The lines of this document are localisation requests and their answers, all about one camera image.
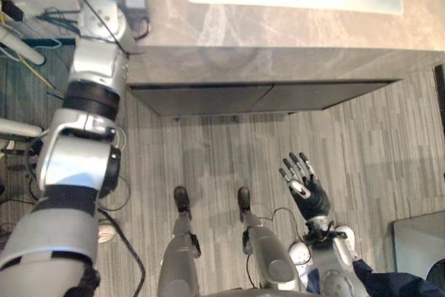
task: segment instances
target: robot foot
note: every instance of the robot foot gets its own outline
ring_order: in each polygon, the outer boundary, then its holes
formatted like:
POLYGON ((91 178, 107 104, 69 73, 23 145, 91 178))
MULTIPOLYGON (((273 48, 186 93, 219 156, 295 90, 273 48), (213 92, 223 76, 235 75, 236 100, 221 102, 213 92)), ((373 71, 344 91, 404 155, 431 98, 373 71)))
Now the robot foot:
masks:
POLYGON ((250 211, 250 191, 248 187, 238 190, 239 219, 243 222, 243 214, 250 211))
POLYGON ((175 198, 176 208, 178 208, 178 212, 181 214, 186 212, 188 214, 188 218, 192 219, 192 211, 190 208, 190 200, 188 199, 187 189, 183 186, 178 186, 175 188, 173 192, 173 196, 175 198))

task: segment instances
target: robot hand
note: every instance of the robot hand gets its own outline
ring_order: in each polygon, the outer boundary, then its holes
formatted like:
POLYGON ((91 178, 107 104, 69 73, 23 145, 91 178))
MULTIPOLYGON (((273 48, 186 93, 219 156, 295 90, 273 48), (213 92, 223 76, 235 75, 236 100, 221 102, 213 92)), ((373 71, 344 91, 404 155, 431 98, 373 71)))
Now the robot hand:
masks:
POLYGON ((289 160, 283 159, 284 165, 291 172, 291 176, 289 177, 282 168, 280 168, 280 174, 286 181, 286 185, 302 216, 305 220, 310 220, 317 216, 327 216, 331 204, 308 158, 304 153, 300 153, 300 158, 305 165, 305 168, 303 168, 294 153, 291 152, 289 157, 294 162, 298 173, 295 172, 289 160))

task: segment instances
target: robotic arm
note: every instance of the robotic arm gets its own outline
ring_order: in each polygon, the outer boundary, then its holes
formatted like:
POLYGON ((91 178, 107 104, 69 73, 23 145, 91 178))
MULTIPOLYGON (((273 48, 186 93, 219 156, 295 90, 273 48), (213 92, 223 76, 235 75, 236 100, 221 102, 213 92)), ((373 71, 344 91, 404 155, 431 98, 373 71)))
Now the robotic arm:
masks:
POLYGON ((321 295, 367 297, 364 285, 355 275, 353 259, 344 240, 346 235, 331 230, 333 221, 327 219, 330 201, 309 159, 300 153, 304 168, 294 153, 291 152, 289 157, 297 172, 289 160, 283 159, 291 175, 287 175, 282 168, 280 174, 307 221, 309 233, 305 235, 305 243, 310 247, 318 269, 321 295))
POLYGON ((5 297, 92 296, 99 285, 96 201, 117 186, 120 151, 111 143, 136 42, 124 0, 80 1, 83 37, 38 160, 43 195, 0 256, 5 297))

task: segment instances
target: gray cabinet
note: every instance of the gray cabinet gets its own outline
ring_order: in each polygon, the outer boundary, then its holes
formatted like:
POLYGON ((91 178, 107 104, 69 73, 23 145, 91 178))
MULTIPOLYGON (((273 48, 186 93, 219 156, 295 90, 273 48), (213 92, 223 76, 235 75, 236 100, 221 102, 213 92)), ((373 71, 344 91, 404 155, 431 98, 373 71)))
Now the gray cabinet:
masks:
POLYGON ((160 116, 321 110, 392 81, 313 81, 188 86, 132 86, 160 116))
POLYGON ((160 116, 245 113, 263 97, 271 84, 136 86, 133 94, 160 116))
POLYGON ((386 86, 390 81, 279 83, 250 111, 321 110, 386 86))

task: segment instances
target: white pipe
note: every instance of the white pipe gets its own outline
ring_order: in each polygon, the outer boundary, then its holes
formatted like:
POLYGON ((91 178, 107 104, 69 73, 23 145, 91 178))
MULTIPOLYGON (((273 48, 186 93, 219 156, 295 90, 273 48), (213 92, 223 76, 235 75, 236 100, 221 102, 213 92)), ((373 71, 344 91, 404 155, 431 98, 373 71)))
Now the white pipe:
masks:
POLYGON ((45 61, 44 56, 39 54, 36 50, 28 46, 25 42, 11 34, 7 29, 0 26, 0 42, 8 48, 21 54, 23 57, 29 59, 36 65, 41 65, 45 61))
POLYGON ((27 125, 26 123, 0 118, 0 133, 24 137, 38 137, 42 133, 42 129, 35 125, 27 125))

